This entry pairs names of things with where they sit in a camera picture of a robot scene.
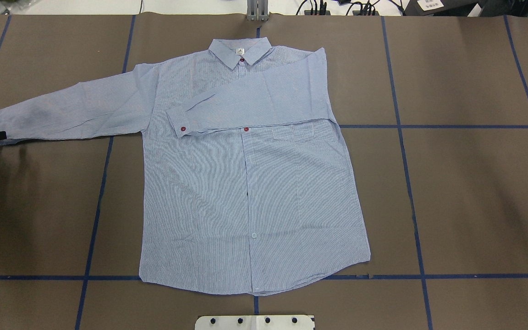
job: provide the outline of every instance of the white tag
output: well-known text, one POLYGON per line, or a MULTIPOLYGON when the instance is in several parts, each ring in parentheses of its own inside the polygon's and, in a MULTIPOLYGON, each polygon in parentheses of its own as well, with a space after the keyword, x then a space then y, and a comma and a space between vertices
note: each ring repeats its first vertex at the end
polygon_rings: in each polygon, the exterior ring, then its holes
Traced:
POLYGON ((417 0, 417 3, 424 11, 430 11, 444 6, 441 0, 417 0))

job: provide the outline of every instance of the brown table surface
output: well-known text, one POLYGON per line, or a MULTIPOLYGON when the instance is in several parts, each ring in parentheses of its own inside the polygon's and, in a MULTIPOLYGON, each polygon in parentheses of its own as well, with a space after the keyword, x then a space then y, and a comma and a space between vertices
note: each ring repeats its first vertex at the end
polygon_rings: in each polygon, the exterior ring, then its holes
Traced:
POLYGON ((0 147, 0 330, 528 329, 528 18, 0 16, 0 108, 258 33, 325 47, 372 260, 270 297, 142 283, 140 134, 26 142, 0 147))

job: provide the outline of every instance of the metal bracket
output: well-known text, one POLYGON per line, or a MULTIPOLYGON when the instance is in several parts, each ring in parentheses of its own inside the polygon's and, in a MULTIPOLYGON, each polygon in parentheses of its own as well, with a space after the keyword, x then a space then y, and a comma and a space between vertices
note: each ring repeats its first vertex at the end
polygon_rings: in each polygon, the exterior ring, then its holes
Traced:
POLYGON ((268 21, 268 0, 247 0, 248 21, 268 21))
POLYGON ((200 317, 195 330, 314 330, 312 315, 234 315, 200 317))

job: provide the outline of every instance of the shirt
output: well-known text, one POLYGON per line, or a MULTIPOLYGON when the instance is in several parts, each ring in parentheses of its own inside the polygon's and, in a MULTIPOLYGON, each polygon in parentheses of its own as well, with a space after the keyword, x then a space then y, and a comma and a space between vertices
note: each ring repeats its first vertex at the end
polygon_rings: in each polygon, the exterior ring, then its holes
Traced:
POLYGON ((2 142, 141 132, 140 278, 210 294, 287 291, 370 257, 326 63, 323 48, 216 39, 1 109, 2 142))

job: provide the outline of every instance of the button-up shirt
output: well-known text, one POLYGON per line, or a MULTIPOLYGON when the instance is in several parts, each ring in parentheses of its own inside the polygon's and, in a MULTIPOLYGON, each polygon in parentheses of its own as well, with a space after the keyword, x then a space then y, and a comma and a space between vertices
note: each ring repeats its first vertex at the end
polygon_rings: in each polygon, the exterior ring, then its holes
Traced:
POLYGON ((369 260, 324 49, 216 39, 4 108, 1 130, 4 143, 142 133, 143 281, 269 295, 369 260))

